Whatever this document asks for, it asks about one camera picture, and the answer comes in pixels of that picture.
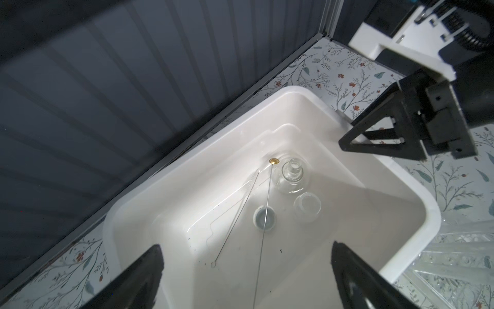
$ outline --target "red flower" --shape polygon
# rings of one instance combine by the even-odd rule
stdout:
[[[80,262],[82,261],[83,258],[84,258],[84,252],[81,252],[77,255],[76,260],[77,262]]]

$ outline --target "thin metal stick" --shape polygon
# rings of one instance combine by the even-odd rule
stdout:
[[[254,303],[252,304],[252,309],[255,308],[255,297],[257,296],[257,285],[259,283],[259,273],[261,271],[261,257],[262,257],[262,248],[264,246],[264,233],[266,231],[266,219],[268,218],[268,204],[269,204],[269,191],[271,190],[271,176],[273,174],[273,166],[275,164],[278,164],[279,162],[280,160],[276,158],[269,160],[269,163],[271,163],[271,170],[269,171],[268,197],[266,198],[266,213],[264,214],[264,226],[262,227],[261,252],[259,253],[259,266],[257,268],[257,278],[255,280]]]
[[[257,175],[255,176],[255,179],[254,179],[254,182],[252,183],[252,187],[250,187],[250,191],[247,195],[247,198],[244,202],[244,204],[242,205],[242,208],[240,208],[240,211],[237,215],[237,217],[234,219],[233,221],[233,224],[230,226],[230,230],[228,231],[228,235],[226,235],[226,238],[225,238],[225,241],[223,242],[223,246],[221,246],[221,249],[219,250],[218,252],[218,255],[216,256],[216,259],[214,259],[214,261],[211,262],[211,267],[212,268],[215,268],[216,267],[216,261],[218,260],[219,258],[219,255],[221,254],[221,251],[223,250],[223,248],[225,247],[225,244],[226,244],[226,241],[228,240],[228,237],[230,237],[230,234],[232,233],[233,231],[233,227],[235,226],[235,224],[237,223],[237,220],[240,218],[240,213],[242,212],[242,210],[244,210],[244,207],[246,206],[247,204],[247,200],[248,198],[250,197],[250,194],[252,193],[252,190],[254,189],[254,186],[255,186],[255,182],[257,181],[257,178],[259,177],[259,174],[261,173],[261,171],[258,171],[257,172]]]

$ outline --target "gray drain plug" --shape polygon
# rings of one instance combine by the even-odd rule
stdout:
[[[275,227],[276,224],[276,215],[275,211],[268,206],[268,212],[266,215],[266,206],[260,206],[258,207],[255,212],[254,212],[254,225],[261,231],[263,230],[264,227],[264,219],[266,219],[266,229],[265,231],[270,231]]]

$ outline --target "coiled hose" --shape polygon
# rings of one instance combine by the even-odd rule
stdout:
[[[437,0],[422,1],[427,7],[432,7],[436,2]],[[458,44],[473,51],[494,49],[494,4],[487,0],[445,0],[434,10],[434,13],[437,16],[442,16],[454,6],[483,17],[489,22],[490,26],[490,32],[486,38],[482,38],[470,28],[466,28],[454,37]],[[457,12],[453,12],[443,19],[443,24],[450,33],[453,33],[460,29],[465,24],[465,21]]]

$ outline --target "white plastic basin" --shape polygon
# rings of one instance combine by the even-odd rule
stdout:
[[[276,225],[265,234],[256,308],[341,308],[330,263],[335,240],[396,280],[438,232],[439,208],[391,158],[343,152],[338,140],[349,128],[310,91],[278,91],[112,207],[103,227],[112,276],[158,243],[165,269],[155,308],[252,308],[262,238],[252,216],[266,203],[263,168],[292,153],[310,165],[307,191],[322,208],[314,222],[300,223],[297,194],[271,188]]]

